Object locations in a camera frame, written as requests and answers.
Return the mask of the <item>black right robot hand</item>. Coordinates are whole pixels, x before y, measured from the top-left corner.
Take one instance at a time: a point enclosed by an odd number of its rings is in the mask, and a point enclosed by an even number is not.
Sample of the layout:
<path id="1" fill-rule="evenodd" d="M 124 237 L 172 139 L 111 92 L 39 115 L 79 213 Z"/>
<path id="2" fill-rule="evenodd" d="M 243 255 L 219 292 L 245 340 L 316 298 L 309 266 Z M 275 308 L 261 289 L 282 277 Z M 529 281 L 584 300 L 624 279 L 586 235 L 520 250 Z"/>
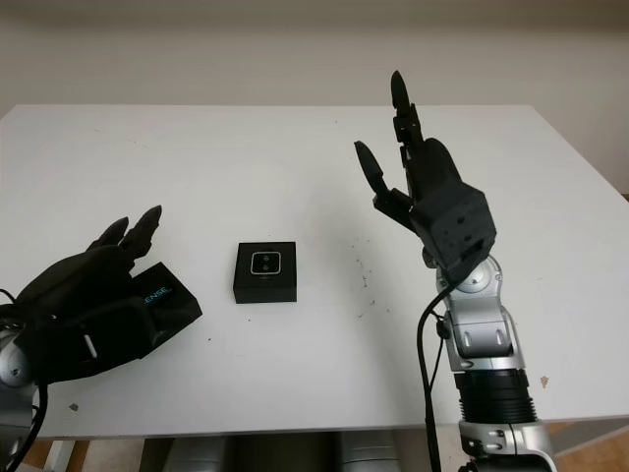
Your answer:
<path id="1" fill-rule="evenodd" d="M 393 128 L 400 145 L 408 192 L 386 186 L 383 171 L 368 146 L 354 142 L 363 173 L 374 197 L 373 206 L 394 221 L 420 234 L 430 231 L 466 193 L 453 159 L 439 140 L 426 138 L 415 103 L 400 72 L 390 80 Z"/>

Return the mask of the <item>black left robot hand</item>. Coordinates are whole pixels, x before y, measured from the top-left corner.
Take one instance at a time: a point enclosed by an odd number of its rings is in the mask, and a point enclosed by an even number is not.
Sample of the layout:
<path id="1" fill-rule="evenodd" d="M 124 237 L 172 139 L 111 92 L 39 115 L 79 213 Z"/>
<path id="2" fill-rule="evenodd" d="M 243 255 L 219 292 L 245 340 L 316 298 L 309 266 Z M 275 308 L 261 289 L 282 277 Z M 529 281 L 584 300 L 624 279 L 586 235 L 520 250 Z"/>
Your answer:
<path id="1" fill-rule="evenodd" d="M 129 226 L 120 218 L 85 251 L 65 258 L 36 277 L 11 305 L 28 325 L 75 317 L 132 293 L 131 270 L 144 257 L 159 226 L 161 206 L 150 208 Z"/>

